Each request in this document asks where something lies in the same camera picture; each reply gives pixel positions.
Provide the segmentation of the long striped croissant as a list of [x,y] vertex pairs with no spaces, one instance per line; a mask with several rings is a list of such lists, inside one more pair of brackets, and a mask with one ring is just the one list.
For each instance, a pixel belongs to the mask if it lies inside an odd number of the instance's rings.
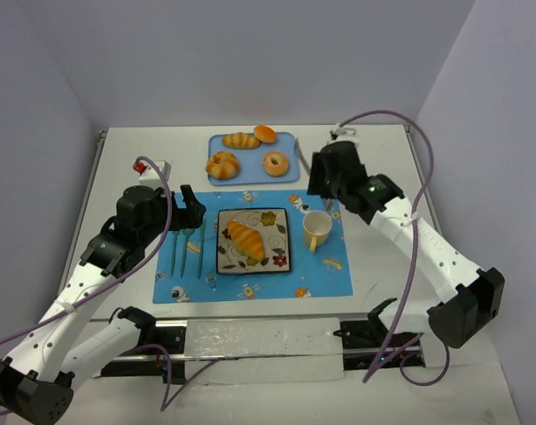
[[227,229],[237,251],[256,261],[264,260],[264,244],[258,230],[249,228],[236,220],[230,220],[227,223]]

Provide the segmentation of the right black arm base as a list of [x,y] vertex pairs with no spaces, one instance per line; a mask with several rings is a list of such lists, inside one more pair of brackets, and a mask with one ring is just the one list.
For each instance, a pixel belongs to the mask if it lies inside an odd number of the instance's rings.
[[[377,325],[377,321],[373,321],[370,316],[366,319],[341,320],[333,336],[342,343],[344,370],[367,370],[379,353],[386,334],[387,329]],[[384,368],[397,368],[404,359],[408,367],[425,366],[419,342],[415,342],[404,352],[390,359]]]

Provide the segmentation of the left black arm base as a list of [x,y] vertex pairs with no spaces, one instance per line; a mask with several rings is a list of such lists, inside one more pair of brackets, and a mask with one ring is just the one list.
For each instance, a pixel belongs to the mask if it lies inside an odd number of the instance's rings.
[[141,327],[137,345],[113,359],[100,371],[101,377],[159,377],[167,382],[167,357],[171,359],[172,384],[186,381],[183,360],[186,328],[183,326],[157,327],[145,324]]

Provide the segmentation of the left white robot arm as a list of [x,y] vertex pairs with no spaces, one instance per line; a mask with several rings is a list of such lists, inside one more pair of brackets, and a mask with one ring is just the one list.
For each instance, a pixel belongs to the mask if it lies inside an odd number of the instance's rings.
[[171,230],[196,229],[206,208],[189,185],[181,187],[183,208],[173,192],[134,186],[124,190],[116,213],[80,256],[64,289],[36,328],[0,359],[0,406],[33,424],[54,424],[74,393],[96,371],[124,352],[156,345],[155,318],[133,306],[120,312],[86,342],[75,341],[98,307],[136,273]]

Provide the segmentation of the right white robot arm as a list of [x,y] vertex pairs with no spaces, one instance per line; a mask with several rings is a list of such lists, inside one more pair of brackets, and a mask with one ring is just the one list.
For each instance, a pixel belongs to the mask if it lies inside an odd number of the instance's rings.
[[312,156],[308,194],[336,199],[410,258],[433,287],[432,301],[405,304],[398,322],[390,298],[371,311],[382,330],[432,333],[459,349],[493,320],[500,309],[505,279],[466,259],[426,220],[418,217],[401,188],[384,174],[369,175],[350,141],[331,143]]

